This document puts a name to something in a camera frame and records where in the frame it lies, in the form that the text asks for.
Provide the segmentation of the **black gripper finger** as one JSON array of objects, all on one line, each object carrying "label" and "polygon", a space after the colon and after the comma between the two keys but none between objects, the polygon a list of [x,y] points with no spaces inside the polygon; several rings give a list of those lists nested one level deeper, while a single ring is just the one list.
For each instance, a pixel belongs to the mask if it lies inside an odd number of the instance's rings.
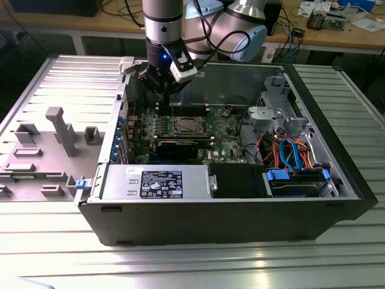
[{"label": "black gripper finger", "polygon": [[159,96],[164,105],[168,104],[168,82],[162,70],[144,69],[138,79],[148,90]]},{"label": "black gripper finger", "polygon": [[168,83],[167,84],[167,104],[170,104],[171,95],[181,92],[187,85],[188,85],[188,81],[183,82],[181,84],[179,84],[176,81]]}]

